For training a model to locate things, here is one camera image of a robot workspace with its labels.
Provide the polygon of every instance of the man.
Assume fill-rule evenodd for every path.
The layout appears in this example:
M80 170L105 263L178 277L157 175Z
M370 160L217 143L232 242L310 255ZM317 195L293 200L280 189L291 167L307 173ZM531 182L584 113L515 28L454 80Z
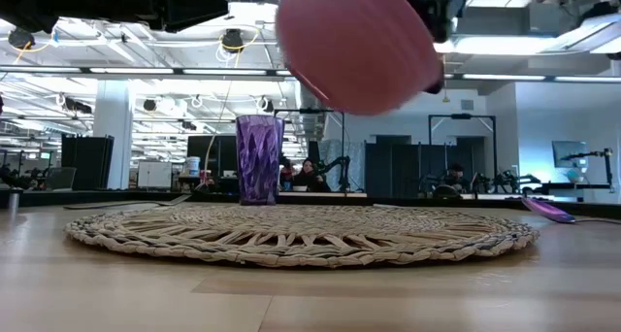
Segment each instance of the man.
M448 168L443 183L459 192L470 192L470 181L464 178L464 167L459 163L454 163Z

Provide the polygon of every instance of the purple glass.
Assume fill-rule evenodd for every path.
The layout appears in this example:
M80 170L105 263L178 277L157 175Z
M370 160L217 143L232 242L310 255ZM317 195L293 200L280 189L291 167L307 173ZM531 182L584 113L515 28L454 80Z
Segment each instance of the purple glass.
M284 120L274 116L237 117L237 166L242 205L275 205Z

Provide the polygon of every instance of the ceiling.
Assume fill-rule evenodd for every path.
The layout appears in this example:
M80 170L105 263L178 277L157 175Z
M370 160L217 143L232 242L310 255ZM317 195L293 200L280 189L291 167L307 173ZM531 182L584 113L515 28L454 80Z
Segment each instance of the ceiling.
M274 24L278 0L230 1L230 16L205 22L177 34L150 31L140 24L63 18L55 28L55 35L35 35L36 45L33 49L41 51L24 53L8 44L8 35L14 27L0 19L0 64L283 69L284 61L278 48ZM550 37L558 36L565 31L563 27L575 23L575 16L599 0L584 1L474 0L473 7L467 10L460 21L455 41L472 39L473 35L519 36L527 40L542 31ZM239 57L223 51L220 44L223 32L230 28L243 31L247 47ZM479 74L596 75L609 66L604 55L588 52L556 55L449 52L444 61L447 73ZM5 75L0 74L5 115L52 118L4 119L0 125L0 149L58 149L60 132L89 134L92 131L92 115L78 114L79 119L72 121L54 119L75 115L57 104L59 93L96 110L96 79ZM235 116L270 115L261 110L264 99L272 101L277 109L317 105L316 100L298 83L287 81L141 79L131 82L137 96L133 148L135 161L147 157L180 161L185 153L184 140L187 135L213 132L232 134L234 126L231 119ZM449 88L476 89L483 95L498 85L498 82L448 82ZM157 101L160 103L158 107L166 110L147 112L143 108L147 99ZM195 122L197 130L188 131L178 122L155 121L179 116L184 116L188 121L201 118L212 122ZM325 116L286 117L289 122L289 142L285 153L293 158L302 158L306 155L308 139L320 139Z

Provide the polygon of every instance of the woven placemat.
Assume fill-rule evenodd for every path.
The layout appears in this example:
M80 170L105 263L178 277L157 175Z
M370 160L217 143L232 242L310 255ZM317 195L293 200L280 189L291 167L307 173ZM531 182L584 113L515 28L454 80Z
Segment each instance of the woven placemat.
M176 206L87 216L65 231L124 253L267 267L462 260L523 249L539 233L491 216L348 206Z

